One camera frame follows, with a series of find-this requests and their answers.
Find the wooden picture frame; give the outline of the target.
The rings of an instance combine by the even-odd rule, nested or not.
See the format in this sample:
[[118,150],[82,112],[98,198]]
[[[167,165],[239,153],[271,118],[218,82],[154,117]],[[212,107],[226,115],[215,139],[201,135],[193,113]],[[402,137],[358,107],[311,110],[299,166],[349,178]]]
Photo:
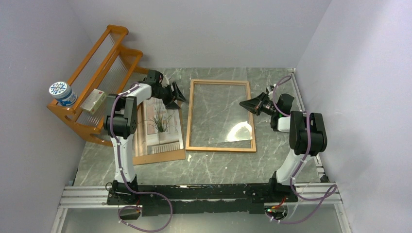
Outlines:
[[248,81],[192,80],[186,150],[255,153],[253,115],[240,106],[250,97]]

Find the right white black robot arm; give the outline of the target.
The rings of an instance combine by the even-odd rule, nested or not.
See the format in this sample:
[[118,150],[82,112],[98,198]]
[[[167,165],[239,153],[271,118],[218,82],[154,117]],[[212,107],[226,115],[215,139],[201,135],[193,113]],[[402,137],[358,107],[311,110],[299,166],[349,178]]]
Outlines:
[[249,184],[247,192],[252,203],[296,202],[301,196],[297,193],[296,178],[304,165],[325,151],[327,146],[323,116],[319,113],[304,114],[292,110],[294,97],[281,94],[273,102],[267,93],[240,102],[240,106],[258,116],[265,113],[271,117],[270,127],[275,132],[289,134],[289,153],[282,166],[276,170],[268,183]]

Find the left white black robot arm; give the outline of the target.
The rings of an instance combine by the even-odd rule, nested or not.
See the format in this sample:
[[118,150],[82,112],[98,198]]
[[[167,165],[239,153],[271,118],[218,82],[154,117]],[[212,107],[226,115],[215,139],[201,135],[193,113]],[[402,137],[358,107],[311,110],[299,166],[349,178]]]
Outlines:
[[157,70],[149,70],[142,81],[106,98],[103,127],[112,142],[116,166],[108,204],[137,204],[141,195],[133,165],[132,140],[138,124],[137,107],[150,98],[161,100],[167,110],[178,110],[177,102],[186,101],[177,83]]

